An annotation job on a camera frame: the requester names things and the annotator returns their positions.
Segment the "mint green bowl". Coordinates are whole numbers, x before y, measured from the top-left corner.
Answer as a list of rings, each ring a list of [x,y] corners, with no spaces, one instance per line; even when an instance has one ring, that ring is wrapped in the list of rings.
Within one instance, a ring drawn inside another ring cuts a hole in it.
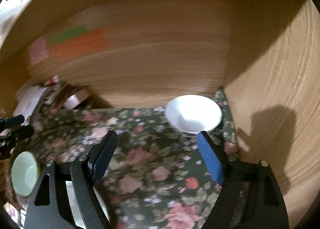
[[[39,178],[40,168],[31,152],[20,153],[12,165],[11,180],[17,195],[29,196]]]

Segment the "white plate underneath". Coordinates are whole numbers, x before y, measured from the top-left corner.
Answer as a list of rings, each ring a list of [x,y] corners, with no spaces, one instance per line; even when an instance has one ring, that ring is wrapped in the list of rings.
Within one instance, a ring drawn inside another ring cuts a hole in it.
[[[101,195],[95,189],[85,185],[84,181],[66,181],[69,205],[76,227],[108,228],[110,215]]]

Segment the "white paper stack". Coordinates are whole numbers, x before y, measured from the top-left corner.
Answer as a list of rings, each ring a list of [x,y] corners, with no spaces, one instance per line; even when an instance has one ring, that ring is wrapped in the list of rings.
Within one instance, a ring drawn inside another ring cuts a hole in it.
[[[24,117],[23,126],[29,124],[29,121],[35,112],[36,108],[46,98],[49,93],[49,87],[32,86],[18,100],[18,105],[14,110],[13,116],[22,115]]]

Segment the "small white box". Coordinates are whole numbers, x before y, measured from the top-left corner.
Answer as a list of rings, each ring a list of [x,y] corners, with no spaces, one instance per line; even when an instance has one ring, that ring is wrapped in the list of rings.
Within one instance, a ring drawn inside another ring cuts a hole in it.
[[[69,98],[67,98],[67,100],[63,104],[63,107],[67,110],[75,109],[89,97],[90,94],[87,92],[86,89],[79,90],[73,95],[71,95]]]

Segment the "pink sticky note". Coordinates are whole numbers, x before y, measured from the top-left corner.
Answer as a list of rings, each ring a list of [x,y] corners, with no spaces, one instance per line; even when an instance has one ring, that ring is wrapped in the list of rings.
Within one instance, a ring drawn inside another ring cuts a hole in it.
[[[35,65],[50,57],[47,42],[44,37],[39,37],[27,47],[30,64]]]

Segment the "green sticky note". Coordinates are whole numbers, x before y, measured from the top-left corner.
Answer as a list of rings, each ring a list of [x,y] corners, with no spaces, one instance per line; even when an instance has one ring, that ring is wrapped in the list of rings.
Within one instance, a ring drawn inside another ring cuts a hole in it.
[[[61,44],[69,39],[78,37],[88,32],[85,25],[75,26],[60,33],[56,33],[50,37],[50,43],[53,45]]]

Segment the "floral tablecloth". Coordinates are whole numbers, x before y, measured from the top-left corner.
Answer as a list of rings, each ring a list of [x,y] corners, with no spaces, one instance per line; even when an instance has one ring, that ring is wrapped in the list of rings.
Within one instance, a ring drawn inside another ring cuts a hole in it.
[[[45,111],[35,134],[12,152],[44,165],[73,161],[113,130],[118,147],[96,185],[113,228],[201,228],[221,187],[206,169],[196,137],[174,130],[163,107]]]

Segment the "white cow pattern bowl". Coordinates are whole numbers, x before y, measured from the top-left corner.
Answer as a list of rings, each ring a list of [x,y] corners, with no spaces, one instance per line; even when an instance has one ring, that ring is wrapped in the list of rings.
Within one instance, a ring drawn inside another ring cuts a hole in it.
[[[222,110],[212,99],[188,94],[167,103],[164,115],[169,124],[181,133],[210,132],[222,121]]]

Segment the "orange sticky note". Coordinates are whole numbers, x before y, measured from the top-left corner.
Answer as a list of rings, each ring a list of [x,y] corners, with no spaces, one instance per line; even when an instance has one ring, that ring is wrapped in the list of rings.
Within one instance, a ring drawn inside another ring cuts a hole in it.
[[[57,61],[67,61],[106,49],[107,42],[104,29],[97,29],[81,34],[51,47],[52,53]]]

